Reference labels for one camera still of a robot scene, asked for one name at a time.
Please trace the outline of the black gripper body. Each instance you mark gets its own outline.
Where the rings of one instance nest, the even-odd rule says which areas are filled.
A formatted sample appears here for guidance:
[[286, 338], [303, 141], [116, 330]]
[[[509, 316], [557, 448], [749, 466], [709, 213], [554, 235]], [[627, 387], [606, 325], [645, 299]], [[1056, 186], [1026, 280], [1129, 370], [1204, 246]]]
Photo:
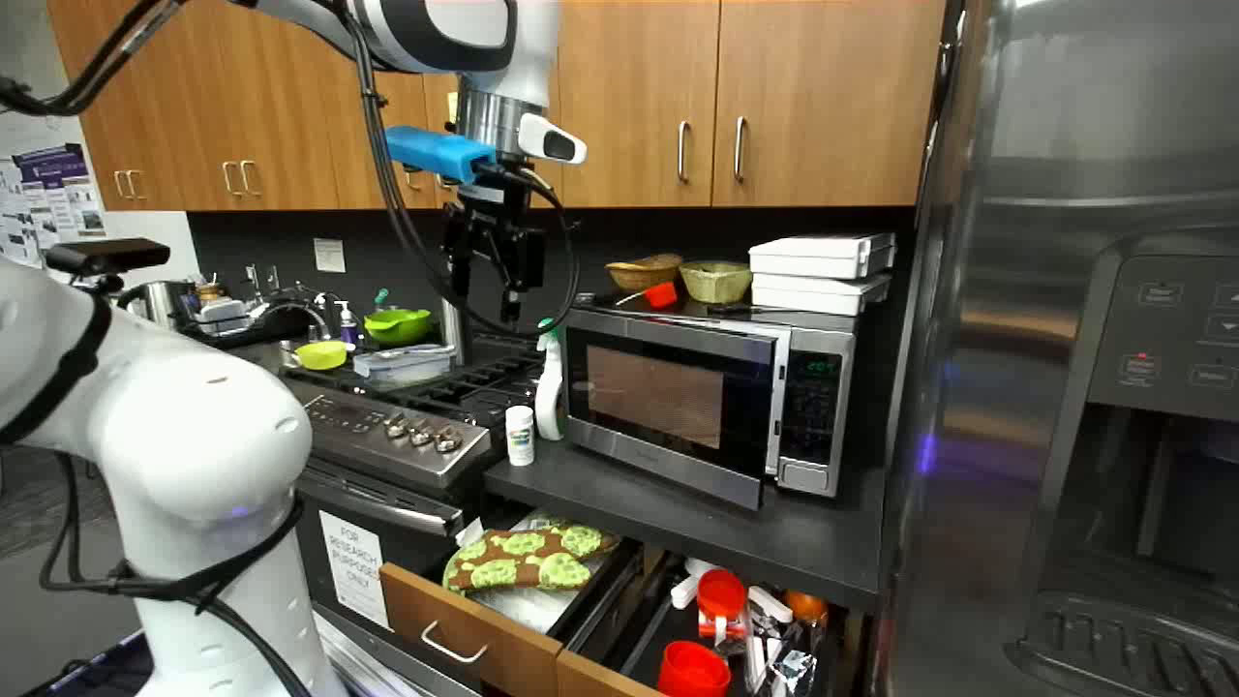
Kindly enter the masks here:
[[447, 286], [469, 292], [471, 262], [486, 261], [503, 292], [529, 292], [542, 283], [544, 241], [527, 223], [527, 186], [471, 186], [443, 223]]

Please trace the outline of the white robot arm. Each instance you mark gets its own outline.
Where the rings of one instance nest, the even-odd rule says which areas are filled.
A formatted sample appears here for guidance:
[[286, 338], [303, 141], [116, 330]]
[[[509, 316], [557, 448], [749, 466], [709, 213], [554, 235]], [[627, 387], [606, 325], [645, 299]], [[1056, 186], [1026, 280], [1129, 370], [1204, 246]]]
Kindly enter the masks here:
[[[561, 0], [237, 0], [327, 41], [363, 81], [451, 74], [447, 130], [366, 128], [372, 166], [476, 194], [534, 159], [585, 163], [549, 121]], [[0, 262], [0, 443], [87, 462], [122, 561], [95, 590], [135, 605], [140, 697], [349, 697], [299, 549], [314, 426], [265, 368], [141, 320], [28, 262]]]

